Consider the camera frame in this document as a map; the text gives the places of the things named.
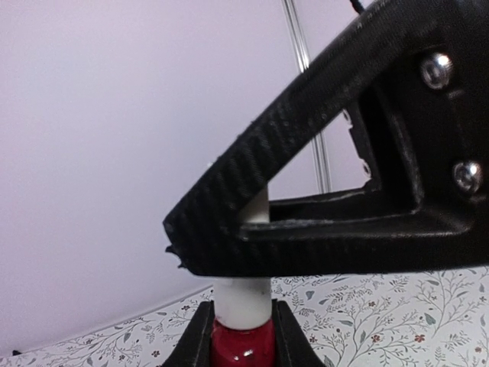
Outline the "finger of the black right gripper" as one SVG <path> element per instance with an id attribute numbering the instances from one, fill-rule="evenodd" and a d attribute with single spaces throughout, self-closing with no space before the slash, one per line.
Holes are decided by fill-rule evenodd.
<path id="1" fill-rule="evenodd" d="M 337 115 L 363 186 L 238 215 Z M 210 277 L 488 263 L 488 3 L 376 1 L 218 157 L 164 219 L 168 252 Z"/>

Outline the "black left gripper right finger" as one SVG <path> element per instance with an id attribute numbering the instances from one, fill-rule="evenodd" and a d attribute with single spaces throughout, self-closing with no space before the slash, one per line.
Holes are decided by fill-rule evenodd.
<path id="1" fill-rule="evenodd" d="M 275 329 L 275 366 L 324 366 L 286 301 L 273 300 L 272 320 Z"/>

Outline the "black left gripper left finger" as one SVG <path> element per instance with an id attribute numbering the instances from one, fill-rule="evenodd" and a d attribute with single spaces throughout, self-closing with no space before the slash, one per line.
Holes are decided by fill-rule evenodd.
<path id="1" fill-rule="evenodd" d="M 210 366 L 211 334 L 214 318 L 213 302 L 202 302 L 193 314 L 180 340 L 162 366 Z"/>

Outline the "red nail polish bottle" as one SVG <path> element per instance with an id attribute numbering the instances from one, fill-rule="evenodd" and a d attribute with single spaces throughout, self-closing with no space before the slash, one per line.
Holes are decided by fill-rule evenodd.
<path id="1" fill-rule="evenodd" d="M 276 364 L 272 319 L 251 330 L 233 330 L 214 320 L 210 365 L 213 367 L 271 367 Z"/>

